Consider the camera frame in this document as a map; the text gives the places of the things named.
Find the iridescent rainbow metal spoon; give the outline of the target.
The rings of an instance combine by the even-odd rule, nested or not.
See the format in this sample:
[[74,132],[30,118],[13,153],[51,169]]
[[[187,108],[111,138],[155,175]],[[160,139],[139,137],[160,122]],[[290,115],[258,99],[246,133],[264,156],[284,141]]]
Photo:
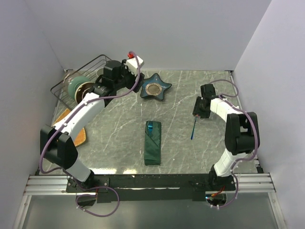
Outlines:
[[190,137],[191,140],[193,140],[193,138],[194,138],[194,131],[195,131],[195,125],[196,125],[197,118],[198,118],[198,116],[195,115],[194,116],[194,123],[193,123],[192,133],[191,133],[191,137]]

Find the dark green cloth napkin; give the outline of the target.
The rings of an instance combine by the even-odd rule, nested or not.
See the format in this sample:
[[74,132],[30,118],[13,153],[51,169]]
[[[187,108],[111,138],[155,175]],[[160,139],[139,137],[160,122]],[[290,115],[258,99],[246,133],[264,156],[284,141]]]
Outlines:
[[152,136],[148,136],[147,125],[145,126],[144,137],[144,164],[146,166],[159,166],[161,164],[161,139],[162,139],[162,124],[161,122],[153,121]]

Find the blue metal fork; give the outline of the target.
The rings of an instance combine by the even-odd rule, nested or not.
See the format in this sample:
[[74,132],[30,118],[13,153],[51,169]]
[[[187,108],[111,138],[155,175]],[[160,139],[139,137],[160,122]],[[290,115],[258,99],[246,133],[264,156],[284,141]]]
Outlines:
[[153,131],[153,121],[149,121],[147,125],[147,131],[148,131],[148,136],[152,136],[152,131]]

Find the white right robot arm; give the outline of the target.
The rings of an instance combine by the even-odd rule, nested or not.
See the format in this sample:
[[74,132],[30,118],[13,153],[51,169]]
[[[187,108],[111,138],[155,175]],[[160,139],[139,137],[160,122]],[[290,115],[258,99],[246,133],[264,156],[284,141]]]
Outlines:
[[212,166],[208,184],[219,190],[225,185],[225,178],[232,175],[234,167],[241,161],[252,160],[260,145],[257,114],[245,112],[227,100],[226,95],[217,95],[213,84],[201,86],[193,108],[193,116],[209,118],[214,113],[224,120],[225,149],[220,159]]

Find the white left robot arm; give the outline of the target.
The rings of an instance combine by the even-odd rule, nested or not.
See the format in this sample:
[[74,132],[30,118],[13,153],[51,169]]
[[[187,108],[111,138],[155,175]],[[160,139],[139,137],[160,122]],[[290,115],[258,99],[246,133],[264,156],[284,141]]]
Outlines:
[[139,91],[144,77],[141,73],[144,61],[133,52],[129,52],[128,57],[121,62],[108,61],[95,82],[78,72],[70,72],[64,78],[68,94],[77,102],[77,106],[59,122],[52,126],[45,125],[41,129],[41,173],[47,174],[42,166],[43,160],[46,159],[76,179],[82,191],[88,192],[94,188],[95,174],[80,161],[74,140],[111,100],[119,97],[118,90],[127,88],[129,92]]

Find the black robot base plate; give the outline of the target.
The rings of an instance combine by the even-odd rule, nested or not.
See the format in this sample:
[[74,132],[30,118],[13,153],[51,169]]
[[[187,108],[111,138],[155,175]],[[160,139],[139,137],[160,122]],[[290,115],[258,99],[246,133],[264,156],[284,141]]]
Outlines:
[[82,190],[72,178],[68,179],[69,194],[96,194],[97,203],[113,201],[185,200],[205,201],[207,192],[235,191],[232,176],[211,178],[208,174],[135,174],[96,175],[95,186],[99,190]]

